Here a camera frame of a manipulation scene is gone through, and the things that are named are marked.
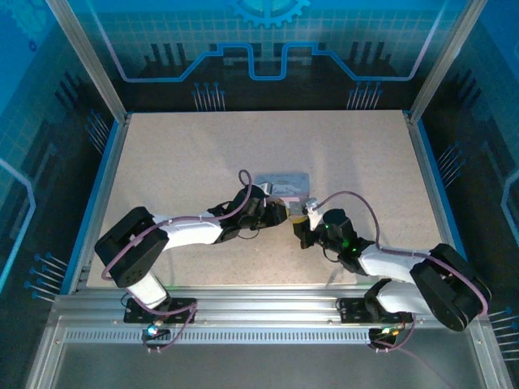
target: blue acrylic panel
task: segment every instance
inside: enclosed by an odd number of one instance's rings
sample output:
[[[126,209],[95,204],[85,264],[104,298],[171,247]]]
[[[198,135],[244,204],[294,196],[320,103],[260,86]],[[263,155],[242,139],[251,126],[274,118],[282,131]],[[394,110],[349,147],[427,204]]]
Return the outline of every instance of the blue acrylic panel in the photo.
[[[0,386],[24,387],[62,283],[36,259],[66,267],[114,120],[44,1],[0,0],[0,33],[0,332],[31,319]]]
[[[491,312],[519,310],[518,16],[519,3],[489,0],[423,115],[467,259],[493,290]],[[502,345],[505,358],[516,345]],[[517,383],[517,363],[507,367]]]
[[[409,108],[464,5],[72,2],[125,106],[143,111],[193,111],[189,94],[201,82],[225,84],[232,110],[344,109],[357,82],[384,83],[377,108]],[[298,90],[302,79],[312,93]]]

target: wire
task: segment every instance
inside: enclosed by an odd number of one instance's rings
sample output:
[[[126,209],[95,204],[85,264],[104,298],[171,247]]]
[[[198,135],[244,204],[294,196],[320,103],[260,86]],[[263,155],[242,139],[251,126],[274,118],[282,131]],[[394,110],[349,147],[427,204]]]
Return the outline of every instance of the wire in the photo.
[[[412,324],[411,324],[411,328],[407,331],[407,334],[405,335],[405,338],[403,339],[402,342],[400,342],[400,343],[397,344],[397,345],[390,345],[390,344],[389,344],[389,346],[390,346],[391,348],[386,348],[387,353],[389,353],[389,352],[391,352],[391,351],[398,350],[398,349],[404,347],[404,344],[406,344],[406,343],[409,341],[409,339],[411,339],[411,336],[412,336],[413,333],[414,333],[414,329],[415,329],[415,327],[416,327],[416,314],[413,314],[413,322],[412,322]]]
[[[339,263],[339,260],[334,261],[333,259],[328,258],[328,256],[326,255],[326,249],[325,249],[324,247],[323,247],[323,255],[324,255],[324,257],[325,257],[328,261],[330,261],[331,263]]]
[[[351,195],[356,197],[357,199],[360,199],[364,205],[366,205],[367,209],[371,213],[371,217],[373,218],[373,221],[375,222],[375,246],[377,249],[379,249],[381,252],[386,254],[394,254],[394,255],[404,255],[407,257],[419,257],[428,259],[431,262],[435,263],[436,265],[442,267],[446,271],[450,272],[453,276],[458,278],[463,284],[465,284],[474,294],[478,297],[479,301],[481,302],[482,310],[479,312],[478,316],[485,316],[488,313],[488,303],[487,299],[483,296],[483,294],[479,291],[479,289],[472,283],[468,278],[463,276],[459,271],[454,269],[453,267],[449,266],[447,263],[443,263],[439,259],[433,257],[429,254],[419,253],[419,252],[408,252],[403,250],[394,250],[394,249],[388,249],[385,247],[380,247],[380,225],[379,221],[376,217],[375,211],[373,211],[373,208],[371,205],[367,202],[365,198],[363,198],[360,194],[357,194],[355,192],[351,192],[349,190],[342,190],[340,192],[334,193],[331,196],[327,197],[321,204],[319,204],[317,207],[314,208],[314,211],[321,208],[323,205],[325,205],[328,201],[331,199],[334,199],[335,197],[339,195]]]
[[[240,234],[238,234],[238,237],[240,239],[243,239],[244,241],[250,241],[251,239],[254,239],[255,237],[257,237],[258,235],[260,235],[260,231],[257,229],[256,230],[256,235],[253,236],[253,237],[242,237]]]
[[[247,184],[243,181],[242,174],[245,174],[247,176],[247,180],[248,180]],[[245,198],[243,199],[242,203],[234,211],[228,213],[227,215],[212,216],[212,217],[177,216],[177,217],[173,217],[173,218],[168,219],[168,220],[164,220],[161,223],[154,224],[151,227],[148,227],[142,233],[137,235],[133,240],[131,240],[121,251],[119,251],[119,253],[117,255],[115,255],[115,257],[109,262],[108,265],[106,265],[105,269],[101,273],[101,278],[103,280],[106,280],[106,281],[113,280],[112,277],[108,276],[109,271],[112,270],[112,268],[117,264],[117,262],[119,262],[121,260],[121,258],[132,247],[137,246],[144,239],[144,237],[146,237],[149,233],[151,233],[155,229],[159,229],[160,227],[164,227],[165,225],[170,225],[170,224],[172,224],[174,222],[178,222],[178,221],[186,221],[186,220],[218,221],[218,220],[229,219],[230,217],[233,217],[234,215],[236,215],[238,212],[240,212],[242,210],[243,207],[245,207],[245,204],[247,203],[247,201],[249,201],[249,198],[251,197],[251,192],[252,192],[252,177],[251,177],[251,174],[247,170],[245,170],[245,169],[240,170],[238,172],[238,179],[240,180],[240,182],[244,186],[247,186],[247,193],[245,194]],[[153,310],[151,308],[148,308],[139,298],[137,298],[137,296],[135,296],[133,294],[131,294],[131,296],[133,297],[134,301],[143,310],[146,310],[150,314],[154,314],[154,315],[157,315],[157,316],[170,316],[170,315],[173,315],[173,314],[180,314],[182,312],[185,312],[186,310],[191,310],[191,313],[194,314],[194,312],[196,311],[196,303],[191,304],[189,306],[185,306],[185,307],[180,308],[178,310],[171,310],[171,311],[167,311],[167,312],[162,312],[162,311],[159,311],[159,310]]]
[[[461,281],[463,284],[465,284],[478,297],[478,299],[481,302],[481,305],[483,307],[481,309],[481,312],[479,312],[478,316],[485,316],[488,313],[488,303],[487,303],[487,299],[483,296],[483,293],[481,293],[479,291],[479,289],[472,282],[470,282],[470,280],[468,278],[463,276],[454,267],[449,266],[447,263],[444,263],[444,262],[440,261],[439,259],[433,257],[432,255],[425,254],[425,253],[417,253],[417,252],[410,253],[408,251],[387,249],[385,247],[381,247],[380,251],[382,251],[383,253],[387,253],[387,254],[405,255],[405,256],[411,257],[411,258],[412,257],[419,257],[419,258],[428,259],[429,261],[431,261],[431,262],[435,263],[436,265],[442,267],[443,269],[445,269],[446,271],[451,273],[453,276],[458,278],[459,281]]]
[[[375,211],[373,211],[373,208],[371,207],[371,205],[360,194],[355,193],[355,192],[351,192],[349,190],[341,190],[340,192],[337,192],[337,193],[332,194],[331,196],[328,196],[321,204],[319,204],[313,210],[317,211],[319,208],[321,208],[323,205],[325,205],[328,201],[330,201],[331,199],[334,199],[334,198],[336,198],[337,196],[340,196],[340,195],[354,196],[354,197],[356,197],[357,199],[359,199],[360,201],[362,201],[364,203],[366,208],[371,213],[371,217],[373,218],[373,221],[375,222],[375,244],[376,244],[376,248],[379,249],[380,248],[380,244],[379,244],[379,241],[380,241],[380,225],[379,225],[379,220],[376,218]]]
[[[433,365],[431,365],[429,362],[427,362],[425,359],[419,357],[418,355],[416,355],[415,353],[409,351],[409,350],[406,350],[405,348],[391,348],[392,345],[388,342],[384,342],[382,340],[375,340],[376,343],[378,344],[381,344],[383,346],[387,346],[388,348],[386,348],[386,350],[388,351],[392,351],[392,350],[398,350],[400,351],[401,353],[404,353],[406,355],[409,355],[410,357],[416,359],[417,361],[420,361],[422,362],[425,366],[427,366],[434,374],[436,374],[436,376],[438,376],[439,379],[441,379],[445,385],[447,385],[447,387],[450,387],[451,389],[454,389],[454,386],[437,370],[435,369],[435,367]]]
[[[119,299],[119,302],[121,303],[122,306],[124,306],[125,309],[126,309],[126,307],[128,306],[128,300],[127,300],[127,303],[126,303],[126,304],[124,304],[124,303],[122,302],[122,300],[124,300],[124,297],[127,297],[127,296],[130,296],[130,293],[129,293],[129,292],[124,293],[124,294],[121,296],[121,298]]]
[[[160,353],[160,352],[170,348],[175,343],[177,343],[177,341],[180,339],[180,337],[182,336],[182,333],[186,330],[187,324],[193,319],[193,316],[195,316],[195,312],[196,312],[196,308],[194,308],[191,311],[191,313],[189,314],[189,316],[186,319],[186,322],[182,325],[182,328],[180,328],[180,331],[173,338],[173,340],[171,340],[168,344],[160,345],[160,346],[156,346],[155,348],[152,348],[152,346],[150,346],[146,341],[144,341],[143,345],[146,346],[148,348],[148,350],[150,350],[150,352],[151,351],[155,351],[155,352],[158,352],[158,353]]]
[[[240,212],[242,210],[243,207],[245,207],[245,204],[247,203],[247,201],[249,201],[249,198],[251,197],[251,192],[252,192],[252,177],[251,177],[251,174],[249,172],[247,172],[245,169],[242,169],[242,170],[239,171],[238,178],[239,178],[240,182],[243,183],[243,184],[244,184],[244,181],[242,179],[242,174],[245,174],[247,176],[247,179],[248,179],[247,194],[245,195],[245,199],[242,201],[242,203],[234,211],[228,213],[227,215],[223,215],[223,216],[211,216],[211,217],[177,216],[177,217],[173,217],[173,218],[168,219],[168,220],[164,220],[161,223],[154,224],[151,227],[148,227],[142,233],[137,235],[135,237],[135,239],[131,240],[121,251],[119,251],[119,253],[117,255],[115,255],[115,257],[109,262],[109,264],[106,265],[105,270],[103,270],[103,272],[101,273],[101,278],[103,280],[105,280],[105,281],[111,281],[112,277],[108,276],[108,273],[109,273],[110,270],[112,270],[112,267],[114,267],[115,264],[117,262],[119,262],[121,260],[121,258],[132,247],[137,246],[144,239],[144,237],[146,237],[149,233],[151,233],[155,229],[159,229],[160,227],[164,227],[166,225],[170,225],[170,224],[172,224],[174,222],[179,222],[179,221],[186,221],[186,220],[218,221],[218,220],[229,219],[230,217],[233,217],[234,215],[236,215],[238,212]]]

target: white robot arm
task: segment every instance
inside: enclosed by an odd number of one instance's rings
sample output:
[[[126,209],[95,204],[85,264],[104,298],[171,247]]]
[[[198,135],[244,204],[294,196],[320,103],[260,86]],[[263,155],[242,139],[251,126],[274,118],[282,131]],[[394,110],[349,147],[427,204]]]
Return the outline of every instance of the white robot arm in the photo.
[[[294,224],[303,249],[319,245],[324,253],[335,252],[337,261],[333,262],[348,271],[382,278],[364,301],[375,320],[387,313],[433,314],[446,327],[463,331],[486,310],[490,290],[451,246],[439,244],[432,250],[383,247],[358,237],[342,209],[323,212],[316,199],[310,199],[304,209],[307,219]]]
[[[252,185],[248,197],[244,188],[232,201],[208,209],[199,217],[154,216],[145,207],[134,208],[99,239],[95,250],[119,288],[127,289],[150,310],[156,309],[169,297],[151,272],[159,254],[174,247],[226,242],[237,237],[241,229],[259,230],[282,223],[287,219],[286,208],[270,200],[271,188],[268,183]],[[142,241],[121,256],[129,243],[147,229],[151,231]],[[113,264],[117,255],[120,258]]]

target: purple cable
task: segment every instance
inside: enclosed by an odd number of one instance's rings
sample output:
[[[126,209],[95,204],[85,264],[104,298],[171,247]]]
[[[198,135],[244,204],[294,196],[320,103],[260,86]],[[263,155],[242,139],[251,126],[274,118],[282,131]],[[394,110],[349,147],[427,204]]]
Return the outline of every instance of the purple cable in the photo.
[[[248,180],[248,183],[246,184],[243,179],[242,179],[242,173],[245,174],[247,176],[247,180]],[[171,218],[171,219],[168,219],[168,220],[164,220],[162,221],[161,223],[157,223],[157,224],[154,224],[152,225],[151,227],[148,227],[147,229],[145,229],[142,233],[140,233],[139,235],[137,235],[131,242],[129,242],[121,251],[119,251],[119,253],[117,255],[115,255],[114,259],[112,259],[108,265],[106,265],[105,267],[105,270],[103,270],[103,272],[101,273],[101,278],[103,280],[106,280],[106,281],[111,281],[112,280],[112,277],[108,276],[108,273],[110,270],[112,270],[112,268],[115,266],[115,264],[121,260],[121,258],[132,248],[132,247],[135,247],[137,246],[142,240],[143,238],[148,235],[149,233],[151,233],[153,230],[155,229],[159,229],[160,227],[163,227],[165,225],[170,225],[176,221],[186,221],[186,220],[199,220],[199,221],[218,221],[218,220],[224,220],[224,219],[229,219],[230,217],[233,217],[234,215],[236,215],[238,212],[240,212],[242,210],[243,207],[245,207],[245,204],[247,203],[247,201],[249,200],[249,198],[251,197],[251,192],[252,192],[252,177],[251,177],[251,174],[246,171],[245,169],[242,169],[238,172],[238,179],[240,180],[240,182],[244,185],[244,186],[247,186],[247,193],[245,194],[245,199],[242,201],[242,203],[232,212],[228,213],[227,215],[223,215],[223,216],[212,216],[212,217],[200,217],[200,216],[178,216],[178,217],[174,217],[174,218]],[[172,314],[180,314],[182,312],[185,312],[186,310],[189,310],[191,308],[196,308],[196,304],[192,304],[190,306],[186,306],[186,307],[183,307],[183,308],[180,308],[178,310],[171,310],[171,311],[168,311],[168,312],[160,312],[159,310],[153,310],[151,308],[148,308],[141,300],[139,300],[137,297],[133,296],[133,299],[135,300],[135,302],[137,304],[139,304],[139,306],[146,310],[147,312],[149,312],[150,314],[156,314],[156,315],[160,315],[160,316],[169,316],[169,315],[172,315]]]
[[[187,324],[191,321],[191,319],[193,318],[193,316],[195,315],[195,312],[196,312],[196,309],[193,309],[191,311],[191,313],[189,314],[189,316],[187,317],[186,319],[186,322],[182,325],[182,328],[180,328],[180,331],[178,332],[178,334],[173,338],[173,340],[171,340],[168,344],[164,345],[164,346],[157,346],[157,348],[152,348],[151,346],[149,346],[146,342],[144,342],[144,346],[148,347],[148,349],[150,351],[156,351],[156,352],[162,352],[168,348],[170,348],[171,346],[173,346],[175,343],[177,343],[177,340],[180,339],[180,336],[182,336],[182,333],[186,330],[186,327],[187,327]]]
[[[390,348],[386,348],[387,353],[402,348],[402,347],[404,346],[404,344],[406,344],[407,341],[408,341],[409,339],[411,339],[411,336],[412,336],[413,333],[414,333],[414,329],[415,329],[415,327],[416,327],[416,314],[413,314],[413,323],[411,324],[411,328],[410,328],[409,331],[407,332],[407,335],[405,336],[404,340],[403,340],[402,342],[400,342],[399,344],[397,344],[396,346],[387,343],[387,344],[389,344],[389,346],[390,346]]]
[[[487,313],[488,313],[488,303],[487,303],[487,299],[485,299],[485,297],[483,296],[483,293],[481,293],[479,291],[478,288],[476,288],[476,286],[470,282],[470,280],[468,278],[466,278],[465,276],[463,276],[458,270],[456,270],[454,267],[452,266],[449,266],[447,263],[443,263],[441,262],[439,259],[433,257],[432,255],[429,255],[429,254],[424,254],[424,253],[409,253],[407,251],[400,251],[400,250],[394,250],[394,249],[387,249],[385,247],[381,247],[380,248],[380,251],[382,251],[383,253],[387,253],[387,254],[394,254],[394,255],[405,255],[405,256],[408,256],[408,257],[419,257],[419,258],[424,258],[424,259],[428,259],[429,261],[435,263],[436,265],[442,267],[443,269],[445,269],[446,271],[448,271],[449,273],[451,273],[453,276],[455,276],[456,278],[459,279],[459,281],[461,281],[463,284],[467,285],[467,287],[472,291],[474,292],[474,294],[478,297],[479,301],[481,302],[481,305],[482,305],[482,309],[481,309],[481,312],[479,312],[478,316],[485,316]]]
[[[375,244],[376,244],[376,248],[379,249],[380,248],[380,244],[379,244],[379,240],[380,240],[379,220],[376,218],[375,211],[373,211],[373,208],[371,207],[371,205],[360,194],[355,193],[355,192],[350,192],[349,190],[341,190],[340,192],[334,193],[331,196],[327,197],[321,204],[319,204],[317,207],[315,207],[314,210],[315,211],[318,210],[323,205],[325,205],[328,201],[330,201],[331,199],[333,199],[333,198],[335,198],[337,196],[340,196],[340,195],[354,196],[354,197],[356,197],[357,199],[359,199],[360,201],[362,201],[364,203],[366,208],[371,213],[371,217],[373,218],[373,221],[375,222]]]
[[[240,170],[239,173],[238,173],[238,178],[240,179],[240,182],[243,182],[243,180],[242,180],[242,173],[245,173],[245,175],[247,176],[247,178],[249,180],[248,188],[247,188],[247,194],[245,195],[245,199],[242,201],[242,203],[239,205],[239,207],[237,207],[234,211],[232,211],[231,213],[228,213],[227,215],[212,216],[212,217],[178,216],[178,217],[174,217],[172,219],[164,220],[161,223],[158,223],[158,224],[152,225],[151,227],[148,227],[142,233],[137,235],[135,237],[135,239],[133,239],[130,243],[128,243],[121,251],[119,251],[119,253],[114,257],[114,259],[112,259],[109,262],[109,264],[106,265],[105,270],[103,270],[103,272],[101,273],[101,278],[103,280],[105,280],[105,281],[111,281],[112,277],[108,276],[108,273],[109,273],[110,270],[112,270],[112,267],[114,267],[115,264],[117,262],[119,262],[121,260],[121,258],[132,247],[137,246],[137,244],[140,243],[146,235],[148,235],[150,232],[152,232],[155,229],[159,229],[160,227],[164,227],[165,225],[170,225],[170,224],[172,224],[172,223],[174,223],[176,221],[187,221],[187,220],[194,220],[194,221],[197,221],[197,220],[200,220],[200,221],[218,221],[218,220],[229,219],[230,217],[233,217],[234,215],[236,215],[238,212],[240,212],[242,210],[243,207],[245,207],[245,204],[247,203],[247,201],[251,197],[251,192],[252,192],[252,177],[251,177],[251,174],[249,172],[247,172],[245,169]]]
[[[445,385],[447,385],[447,387],[450,387],[451,389],[454,389],[454,386],[438,370],[436,370],[429,362],[427,362],[425,359],[419,357],[415,353],[412,353],[411,351],[406,350],[405,348],[393,347],[390,343],[384,342],[382,340],[375,340],[375,342],[378,343],[378,344],[382,344],[383,346],[387,346],[388,348],[386,348],[386,349],[388,351],[398,350],[398,351],[400,351],[400,352],[402,352],[402,353],[404,353],[406,355],[409,355],[410,357],[413,357],[417,361],[422,362],[425,366],[427,366],[429,369],[431,369],[431,371],[434,374],[436,374],[438,376],[438,378],[441,379],[444,382]]]
[[[375,211],[373,211],[373,208],[371,207],[371,205],[360,194],[357,194],[355,192],[350,192],[348,190],[342,190],[340,192],[334,193],[331,196],[329,196],[321,204],[319,204],[317,207],[315,207],[314,210],[317,210],[317,209],[321,208],[328,201],[330,201],[331,199],[333,199],[333,198],[335,198],[335,197],[337,197],[339,195],[351,195],[351,196],[354,196],[357,199],[360,199],[364,203],[364,205],[366,205],[367,209],[371,213],[371,217],[373,218],[373,221],[375,222],[375,245],[376,245],[377,249],[379,249],[380,251],[382,251],[384,253],[387,253],[387,254],[404,255],[404,256],[411,257],[411,258],[419,257],[419,258],[424,258],[424,259],[428,259],[428,260],[432,261],[433,263],[435,263],[438,266],[442,267],[446,271],[450,272],[453,276],[458,278],[463,284],[467,285],[467,287],[472,292],[474,292],[474,294],[480,300],[481,306],[482,306],[481,312],[478,314],[478,316],[485,316],[488,313],[487,299],[483,296],[483,294],[478,290],[478,288],[476,288],[476,286],[473,283],[470,282],[470,280],[468,278],[463,276],[459,271],[457,271],[453,267],[449,266],[447,263],[443,263],[439,259],[437,259],[437,258],[435,258],[435,257],[433,257],[432,255],[429,255],[429,254],[410,253],[408,251],[393,250],[393,249],[387,249],[387,248],[380,247],[380,225],[379,225],[379,221],[376,218]]]

